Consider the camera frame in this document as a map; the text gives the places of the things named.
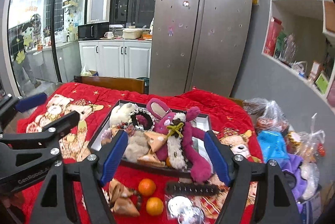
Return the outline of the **gold triangular snack packet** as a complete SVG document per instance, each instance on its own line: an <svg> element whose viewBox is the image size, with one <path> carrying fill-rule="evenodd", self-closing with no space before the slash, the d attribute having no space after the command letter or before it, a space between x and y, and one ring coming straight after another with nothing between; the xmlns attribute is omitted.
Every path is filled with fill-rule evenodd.
<svg viewBox="0 0 335 224"><path fill-rule="evenodd" d="M116 179L112 179L109 182L108 193L110 198L110 205L113 205L118 198L131 197L135 193L135 190L126 187Z"/></svg>

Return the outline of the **orange mandarin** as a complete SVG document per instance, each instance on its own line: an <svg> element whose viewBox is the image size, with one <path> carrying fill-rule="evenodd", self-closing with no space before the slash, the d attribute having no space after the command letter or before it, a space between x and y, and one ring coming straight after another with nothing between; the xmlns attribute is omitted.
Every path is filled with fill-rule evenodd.
<svg viewBox="0 0 335 224"><path fill-rule="evenodd" d="M149 215L156 216L162 214L164 210L163 201L158 197L151 197L147 200L146 211Z"/></svg>
<svg viewBox="0 0 335 224"><path fill-rule="evenodd" d="M138 190L143 196L151 196L156 191L156 184L151 179L143 179L139 182Z"/></svg>

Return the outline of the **purple cloth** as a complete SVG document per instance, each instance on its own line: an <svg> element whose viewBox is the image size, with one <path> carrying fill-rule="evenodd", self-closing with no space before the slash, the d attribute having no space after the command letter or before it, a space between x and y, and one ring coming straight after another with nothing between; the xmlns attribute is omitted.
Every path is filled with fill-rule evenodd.
<svg viewBox="0 0 335 224"><path fill-rule="evenodd" d="M292 190L295 200L298 200L303 195L307 188L307 180L301 176L302 157L288 153L288 159L281 164L283 174Z"/></svg>

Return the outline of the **beige fluffy plush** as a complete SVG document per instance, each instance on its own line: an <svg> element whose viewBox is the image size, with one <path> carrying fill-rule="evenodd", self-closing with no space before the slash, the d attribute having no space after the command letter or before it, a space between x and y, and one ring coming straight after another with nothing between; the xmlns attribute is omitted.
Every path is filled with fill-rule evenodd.
<svg viewBox="0 0 335 224"><path fill-rule="evenodd" d="M136 163L139 157L146 155L149 152L149 145L147 137L142 131L135 131L135 133L129 137L128 145L124 152L124 157L129 162Z"/></svg>

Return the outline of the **white plush toy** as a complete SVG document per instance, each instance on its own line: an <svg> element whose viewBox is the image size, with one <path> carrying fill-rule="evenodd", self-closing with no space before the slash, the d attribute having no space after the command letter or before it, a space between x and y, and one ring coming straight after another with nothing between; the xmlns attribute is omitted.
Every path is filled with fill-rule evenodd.
<svg viewBox="0 0 335 224"><path fill-rule="evenodd" d="M116 126L121 122L128 122L130 119L130 113L137 109L139 106L137 104L128 102L123 105L115 106L110 114L109 123L110 127Z"/></svg>

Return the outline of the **blue plastic bag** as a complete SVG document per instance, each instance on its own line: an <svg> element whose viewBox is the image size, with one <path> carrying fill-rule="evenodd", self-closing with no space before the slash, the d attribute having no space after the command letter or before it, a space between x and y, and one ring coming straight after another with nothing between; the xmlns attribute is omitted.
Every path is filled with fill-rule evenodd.
<svg viewBox="0 0 335 224"><path fill-rule="evenodd" d="M280 132L262 130L257 135L257 141L265 163L270 159L274 159L277 162L289 160L286 143Z"/></svg>

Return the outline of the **mandarin in tray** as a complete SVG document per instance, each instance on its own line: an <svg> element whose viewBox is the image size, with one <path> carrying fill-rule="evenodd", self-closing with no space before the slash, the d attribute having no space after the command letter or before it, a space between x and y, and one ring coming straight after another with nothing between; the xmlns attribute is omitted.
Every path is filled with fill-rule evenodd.
<svg viewBox="0 0 335 224"><path fill-rule="evenodd" d="M169 158L169 157L167 157L165 163L166 163L166 166L167 166L167 167L172 168L172 164L171 164L171 162L170 162L170 158Z"/></svg>

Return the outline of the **black lace scrunchie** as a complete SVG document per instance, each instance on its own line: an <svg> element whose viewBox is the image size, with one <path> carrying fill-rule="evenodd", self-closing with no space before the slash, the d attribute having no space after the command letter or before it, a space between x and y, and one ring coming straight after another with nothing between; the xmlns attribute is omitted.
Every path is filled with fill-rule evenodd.
<svg viewBox="0 0 335 224"><path fill-rule="evenodd" d="M153 130L155 127L155 118L145 108L136 108L129 113L132 124L143 130Z"/></svg>

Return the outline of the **dark brown hair claw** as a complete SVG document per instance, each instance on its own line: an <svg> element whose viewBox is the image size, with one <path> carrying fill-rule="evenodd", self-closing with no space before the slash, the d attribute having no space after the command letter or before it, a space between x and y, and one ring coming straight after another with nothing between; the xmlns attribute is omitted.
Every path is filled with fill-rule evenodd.
<svg viewBox="0 0 335 224"><path fill-rule="evenodd" d="M192 184L169 181L165 187L167 195L174 196L215 196L220 192L218 186L212 184Z"/></svg>

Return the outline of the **clear plastic bag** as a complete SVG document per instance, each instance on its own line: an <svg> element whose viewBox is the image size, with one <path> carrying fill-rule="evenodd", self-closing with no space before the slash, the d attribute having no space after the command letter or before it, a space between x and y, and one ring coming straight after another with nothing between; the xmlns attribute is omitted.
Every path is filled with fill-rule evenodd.
<svg viewBox="0 0 335 224"><path fill-rule="evenodd" d="M254 119L257 133L263 130L283 133L289 129L285 114L274 100L256 97L244 100L242 106Z"/></svg>

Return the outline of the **bagged round badges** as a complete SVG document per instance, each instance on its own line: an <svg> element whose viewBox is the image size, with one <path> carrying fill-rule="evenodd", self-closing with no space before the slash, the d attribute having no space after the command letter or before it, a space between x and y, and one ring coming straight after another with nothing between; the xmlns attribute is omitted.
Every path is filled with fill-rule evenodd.
<svg viewBox="0 0 335 224"><path fill-rule="evenodd" d="M165 208L168 220L177 223L200 224L205 221L202 209L186 196L165 196Z"/></svg>

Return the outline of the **white kitchen cabinet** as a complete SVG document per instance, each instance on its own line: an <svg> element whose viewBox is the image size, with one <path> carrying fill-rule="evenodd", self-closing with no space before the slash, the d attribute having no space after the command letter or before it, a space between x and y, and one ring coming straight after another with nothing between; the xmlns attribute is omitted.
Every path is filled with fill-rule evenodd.
<svg viewBox="0 0 335 224"><path fill-rule="evenodd" d="M96 71L99 76L148 78L150 76L150 41L91 40L80 41L82 67Z"/></svg>

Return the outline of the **black microwave oven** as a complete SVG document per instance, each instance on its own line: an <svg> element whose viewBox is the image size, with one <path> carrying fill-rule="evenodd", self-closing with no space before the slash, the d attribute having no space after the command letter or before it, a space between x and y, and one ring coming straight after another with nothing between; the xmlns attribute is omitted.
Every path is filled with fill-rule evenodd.
<svg viewBox="0 0 335 224"><path fill-rule="evenodd" d="M91 23L78 26L79 40L98 40L109 31L109 22Z"/></svg>

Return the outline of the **cream plastic basin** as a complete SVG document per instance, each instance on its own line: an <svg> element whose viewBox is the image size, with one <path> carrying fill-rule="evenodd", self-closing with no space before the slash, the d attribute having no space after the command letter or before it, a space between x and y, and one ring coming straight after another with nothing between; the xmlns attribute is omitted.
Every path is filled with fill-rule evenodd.
<svg viewBox="0 0 335 224"><path fill-rule="evenodd" d="M123 29L123 38L125 40L136 40L143 34L143 29L141 28L125 28Z"/></svg>

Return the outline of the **silver double door fridge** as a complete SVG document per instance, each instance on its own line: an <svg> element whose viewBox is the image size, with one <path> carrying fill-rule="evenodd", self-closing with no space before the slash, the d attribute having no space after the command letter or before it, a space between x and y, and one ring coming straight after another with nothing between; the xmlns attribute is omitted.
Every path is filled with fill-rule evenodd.
<svg viewBox="0 0 335 224"><path fill-rule="evenodd" d="M244 53L252 0L156 0L149 92L193 88L228 97Z"/></svg>

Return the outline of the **white wall shelf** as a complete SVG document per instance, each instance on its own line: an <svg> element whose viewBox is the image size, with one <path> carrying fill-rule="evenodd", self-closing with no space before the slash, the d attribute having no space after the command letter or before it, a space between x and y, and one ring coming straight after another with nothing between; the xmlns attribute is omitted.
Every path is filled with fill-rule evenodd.
<svg viewBox="0 0 335 224"><path fill-rule="evenodd" d="M295 55L284 61L280 50L264 52L333 112L328 97L334 82L334 32L326 21L333 0L270 0L270 21L281 22L281 33L294 35Z"/></svg>

